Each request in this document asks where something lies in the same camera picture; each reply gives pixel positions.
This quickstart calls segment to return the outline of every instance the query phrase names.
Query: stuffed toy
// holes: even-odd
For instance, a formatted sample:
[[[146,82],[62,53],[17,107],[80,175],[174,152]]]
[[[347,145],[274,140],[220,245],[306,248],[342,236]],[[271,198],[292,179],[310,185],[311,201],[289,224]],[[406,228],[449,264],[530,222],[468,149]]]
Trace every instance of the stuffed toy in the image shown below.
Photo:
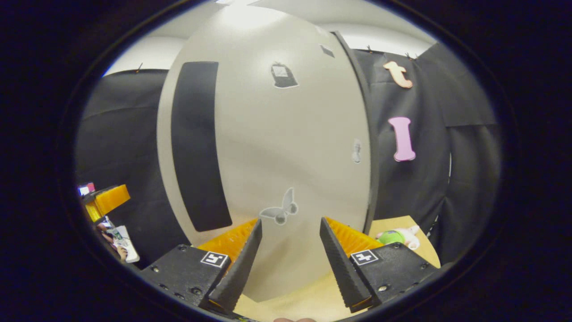
[[[411,250],[419,247],[419,239],[415,234],[419,231],[419,226],[415,225],[409,228],[396,228],[379,233],[375,236],[378,242],[383,245],[400,242]]]

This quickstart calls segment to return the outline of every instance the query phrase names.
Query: screw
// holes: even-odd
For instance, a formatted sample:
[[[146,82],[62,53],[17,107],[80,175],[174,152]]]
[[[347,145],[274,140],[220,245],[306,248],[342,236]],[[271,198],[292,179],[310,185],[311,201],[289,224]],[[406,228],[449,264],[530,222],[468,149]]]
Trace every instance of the screw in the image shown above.
[[[202,291],[201,291],[200,288],[190,288],[190,289],[189,289],[189,292],[191,292],[191,293],[193,293],[193,294],[195,294],[195,295],[201,295],[201,294],[202,294]]]

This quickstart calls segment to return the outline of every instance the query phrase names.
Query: black fabric backdrop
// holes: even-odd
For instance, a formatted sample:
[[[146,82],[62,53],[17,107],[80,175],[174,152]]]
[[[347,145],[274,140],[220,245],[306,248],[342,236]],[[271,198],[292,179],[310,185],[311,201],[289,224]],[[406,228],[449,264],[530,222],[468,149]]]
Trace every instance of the black fabric backdrop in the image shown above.
[[[429,232],[442,263],[477,239],[500,176],[500,130],[492,106],[469,70],[444,46],[417,59],[354,50],[370,88],[380,148],[374,219],[410,215]],[[398,86],[383,65],[406,69],[411,89]],[[158,167],[157,108],[167,70],[126,71],[101,79],[88,102],[77,148],[80,182],[102,189],[127,184],[132,199],[110,213],[126,225],[140,268],[189,243],[169,206]],[[416,158],[396,162],[388,119],[411,120]],[[449,160],[452,157],[449,178]]]

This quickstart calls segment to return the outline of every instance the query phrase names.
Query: white ceiling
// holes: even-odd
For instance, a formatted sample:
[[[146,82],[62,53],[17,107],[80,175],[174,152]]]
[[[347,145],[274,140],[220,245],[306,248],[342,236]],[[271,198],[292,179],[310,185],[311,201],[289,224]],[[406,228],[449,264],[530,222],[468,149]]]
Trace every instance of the white ceiling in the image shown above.
[[[187,39],[197,27],[225,5],[206,1],[149,33],[150,37]],[[331,23],[374,26],[393,30],[429,44],[435,40],[405,19],[365,0],[260,0],[252,6],[292,14],[316,25]]]

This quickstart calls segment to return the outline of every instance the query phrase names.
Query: gray butterfly sticker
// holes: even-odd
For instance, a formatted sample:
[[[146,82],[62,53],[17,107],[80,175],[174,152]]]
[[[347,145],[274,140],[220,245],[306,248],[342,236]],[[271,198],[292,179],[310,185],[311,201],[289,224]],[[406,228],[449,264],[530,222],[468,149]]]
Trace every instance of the gray butterfly sticker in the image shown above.
[[[286,190],[282,199],[282,207],[270,207],[260,212],[260,217],[273,218],[278,225],[286,223],[289,215],[295,215],[298,212],[298,205],[294,202],[294,188]]]

